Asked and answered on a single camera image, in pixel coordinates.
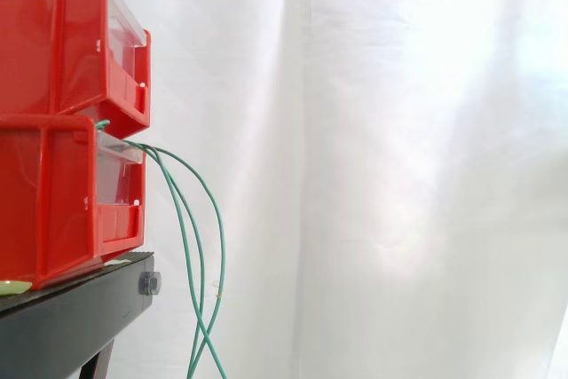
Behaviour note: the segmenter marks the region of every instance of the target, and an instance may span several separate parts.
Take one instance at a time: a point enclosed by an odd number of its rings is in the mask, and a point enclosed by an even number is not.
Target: red plastic bin
[[[86,116],[0,114],[0,281],[42,288],[144,242],[146,155],[109,138]]]
[[[0,114],[150,121],[150,35],[123,0],[0,0]]]

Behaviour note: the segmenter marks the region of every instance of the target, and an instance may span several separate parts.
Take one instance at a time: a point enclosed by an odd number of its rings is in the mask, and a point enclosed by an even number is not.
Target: green cable
[[[100,122],[97,122],[97,124],[95,124],[95,129],[96,130],[105,129],[105,127],[108,126],[109,124],[110,120],[101,120]]]
[[[215,320],[217,319],[217,314],[219,312],[219,307],[221,305],[221,297],[223,296],[223,287],[224,287],[224,284],[225,284],[225,258],[226,258],[226,254],[225,254],[225,230],[224,230],[224,227],[223,227],[223,219],[221,218],[221,210],[217,206],[217,202],[215,201],[215,197],[213,197],[213,194],[211,193],[211,191],[207,187],[205,180],[201,177],[201,175],[197,172],[197,170],[195,170],[191,165],[189,165],[182,158],[180,158],[177,155],[169,152],[168,150],[164,150],[163,148],[159,148],[159,147],[156,147],[155,150],[159,151],[160,153],[164,153],[164,154],[168,155],[169,157],[172,157],[173,159],[177,160],[178,162],[183,164],[186,168],[188,168],[195,175],[195,177],[200,181],[201,186],[203,187],[203,189],[207,193],[207,196],[210,198],[211,203],[213,204],[213,208],[215,209],[215,213],[217,215],[217,222],[219,224],[219,234],[220,234],[220,238],[221,238],[221,274],[220,274],[220,278],[219,278],[219,291],[218,291],[218,294],[217,294],[217,302],[215,303],[215,309],[213,311],[213,315],[211,316],[211,321],[209,322],[209,326],[207,327],[207,333],[209,334],[211,332],[211,329],[213,328],[213,326],[215,324]],[[190,368],[191,368],[190,369],[190,375],[189,375],[190,378],[192,378],[194,373],[195,373],[195,369],[197,368],[197,364],[199,363],[201,354],[203,353],[203,349],[205,348],[205,343],[206,343],[205,339],[203,341],[201,341],[201,345],[200,345],[199,351],[197,352],[197,356],[195,357],[194,362],[190,364]]]
[[[132,143],[130,141],[129,141],[129,143],[132,144],[133,146],[136,146],[137,148],[143,150],[144,152],[146,152],[146,154],[148,154],[150,157],[152,157],[152,159],[155,162],[158,162],[157,157],[155,157],[154,153],[152,153],[151,151],[146,150],[140,144]],[[184,204],[185,211],[189,215],[189,219],[192,222],[193,232],[195,233],[195,240],[197,241],[197,249],[199,251],[199,260],[200,260],[200,268],[201,268],[201,288],[200,288],[199,312],[202,316],[203,315],[203,307],[205,305],[205,256],[203,254],[203,246],[201,245],[201,237],[199,235],[199,231],[197,229],[197,224],[196,224],[195,219],[193,217],[192,211],[189,208],[189,204],[187,203],[187,200],[185,199],[185,196],[183,195],[183,193],[179,189],[178,184],[176,183],[175,179],[171,176],[171,173],[169,171],[168,171],[168,174],[170,175],[171,183],[174,185],[174,188],[176,190],[177,195],[179,196],[182,203]],[[187,376],[188,377],[191,377],[190,371],[191,371],[191,367],[192,367],[192,364],[193,364],[193,360],[195,358],[195,351],[197,350],[197,343],[199,342],[199,332],[200,332],[199,323],[197,323],[195,325],[195,333],[194,333],[194,336],[193,336],[192,356],[190,358],[189,368],[187,369]]]
[[[215,347],[213,346],[213,343],[211,342],[211,340],[209,338],[209,331],[205,328],[205,324],[203,322],[203,317],[201,316],[200,309],[199,309],[199,306],[197,304],[197,297],[195,296],[195,288],[194,288],[194,284],[193,284],[193,269],[192,269],[191,257],[190,257],[190,253],[189,253],[189,245],[187,243],[187,235],[186,235],[186,232],[185,232],[184,217],[183,217],[183,213],[181,211],[181,207],[179,206],[179,201],[178,201],[178,198],[176,196],[173,184],[172,184],[171,179],[170,179],[170,173],[168,172],[168,170],[164,166],[164,164],[162,162],[162,158],[161,158],[161,156],[158,153],[156,148],[154,148],[153,146],[148,146],[146,144],[136,144],[136,143],[131,143],[130,141],[127,141],[127,142],[129,142],[131,145],[136,146],[138,148],[141,147],[141,149],[143,149],[145,152],[148,152],[148,150],[150,150],[154,154],[154,156],[156,158],[155,160],[158,162],[158,165],[160,166],[160,169],[162,169],[162,173],[163,173],[164,177],[166,178],[166,181],[168,183],[168,188],[170,189],[171,196],[172,196],[173,201],[174,201],[174,205],[176,206],[177,218],[179,219],[179,225],[180,225],[180,228],[181,228],[182,238],[183,238],[183,242],[184,242],[185,264],[186,264],[186,267],[187,267],[187,279],[189,281],[189,291],[190,291],[190,294],[191,294],[191,297],[192,297],[193,309],[195,310],[195,315],[197,317],[199,327],[201,329],[201,332],[203,333],[203,343],[201,343],[201,345],[204,345],[204,343],[207,343],[207,346],[209,347],[209,350],[211,351],[211,356],[213,357],[213,360],[215,361],[215,364],[217,365],[217,369],[219,370],[219,373],[221,374],[221,376],[224,379],[226,379],[225,371],[223,370],[223,366],[221,365],[221,361],[219,360],[219,358],[217,356],[217,352],[215,351]],[[194,371],[195,367],[196,367],[195,364],[193,364],[192,366],[190,365],[190,372],[188,373],[189,377],[191,377],[193,375],[191,368]]]

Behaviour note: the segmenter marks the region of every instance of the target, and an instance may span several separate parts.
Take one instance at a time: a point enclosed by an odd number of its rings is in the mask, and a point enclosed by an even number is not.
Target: red plastic
[[[109,119],[125,138],[149,126],[150,35],[132,78],[109,48],[108,0],[0,0],[0,113]]]
[[[86,116],[0,114],[0,280],[42,288],[144,242],[146,161],[129,204],[99,204],[96,135]]]

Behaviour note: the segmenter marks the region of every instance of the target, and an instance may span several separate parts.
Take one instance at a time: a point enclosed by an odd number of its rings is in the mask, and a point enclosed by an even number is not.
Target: black table
[[[18,296],[0,296],[0,379],[81,379],[107,375],[114,337],[160,290],[154,256],[126,261],[78,279]]]

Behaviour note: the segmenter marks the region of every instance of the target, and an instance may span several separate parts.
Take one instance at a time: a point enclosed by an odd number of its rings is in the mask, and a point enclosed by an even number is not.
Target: white backdrop
[[[230,378],[568,377],[566,0],[126,1],[153,34],[138,139],[184,156],[224,212]],[[212,306],[213,210],[174,171]],[[153,165],[147,191],[164,284],[110,379],[185,377],[191,351]],[[196,376],[218,377],[209,355]]]

